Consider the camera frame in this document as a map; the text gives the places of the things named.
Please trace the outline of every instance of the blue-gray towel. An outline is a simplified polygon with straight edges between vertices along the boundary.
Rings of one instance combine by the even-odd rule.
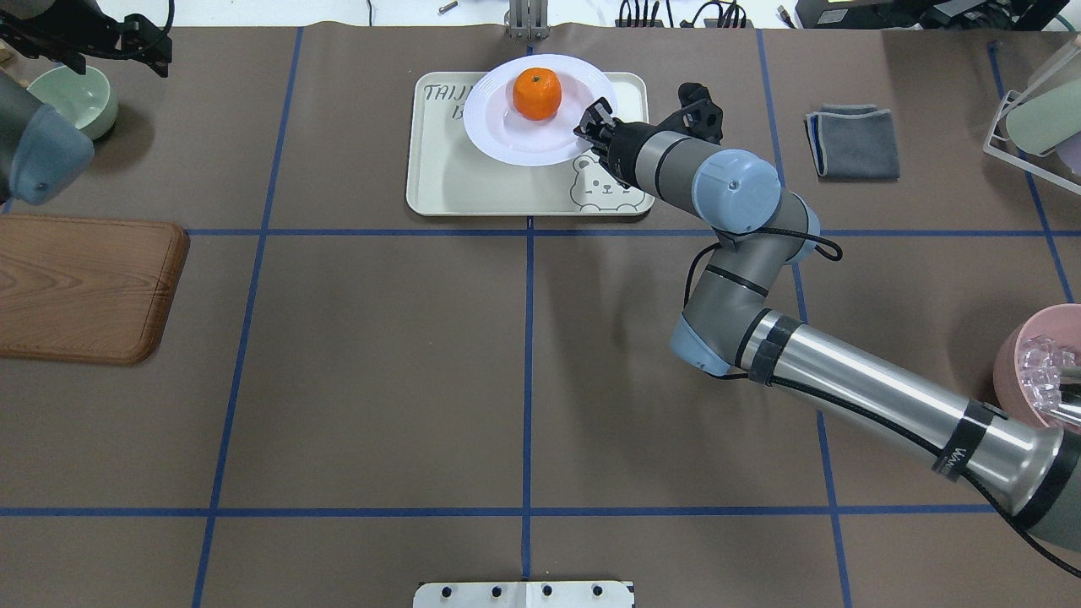
[[[815,170],[823,177],[900,177],[893,113],[872,104],[830,105],[806,115]]]

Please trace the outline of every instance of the light green bowl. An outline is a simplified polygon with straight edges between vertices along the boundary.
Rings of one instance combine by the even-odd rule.
[[[39,76],[27,90],[91,140],[104,135],[117,121],[117,96],[97,68],[86,66],[86,76],[79,76],[61,66]]]

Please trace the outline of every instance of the brown wooden tray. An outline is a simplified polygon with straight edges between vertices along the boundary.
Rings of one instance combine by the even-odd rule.
[[[161,342],[188,242],[162,222],[0,216],[0,356],[147,358]]]

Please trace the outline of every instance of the orange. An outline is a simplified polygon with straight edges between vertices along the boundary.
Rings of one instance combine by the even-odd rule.
[[[531,67],[518,76],[513,89],[515,109],[530,120],[556,116],[563,101],[563,88],[556,72],[544,67]]]

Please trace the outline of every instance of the blue joint cap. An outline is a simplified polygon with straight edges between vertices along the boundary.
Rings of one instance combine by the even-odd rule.
[[[803,197],[796,193],[792,193],[792,195],[800,199],[800,202],[803,203],[803,209],[808,212],[808,234],[820,237],[822,222],[818,221],[818,216],[815,215],[815,212],[812,211],[810,207],[808,207],[808,202],[803,200]],[[813,240],[803,241],[803,247],[800,248],[799,252],[797,252],[796,255],[792,255],[792,257],[788,260],[788,262],[785,262],[785,264],[798,264],[801,260],[810,255],[811,252],[814,251],[814,248],[815,242]]]
[[[679,316],[679,322],[676,323],[676,330],[672,331],[672,339],[668,345],[679,358],[706,373],[724,375],[732,368],[728,361],[706,345],[697,332],[686,322],[686,317],[683,315]]]
[[[772,164],[747,150],[721,150],[694,174],[691,199],[698,216],[713,228],[752,233],[780,204],[780,180]]]
[[[23,131],[8,187],[14,198],[41,204],[68,187],[94,158],[94,144],[52,106],[42,105]]]

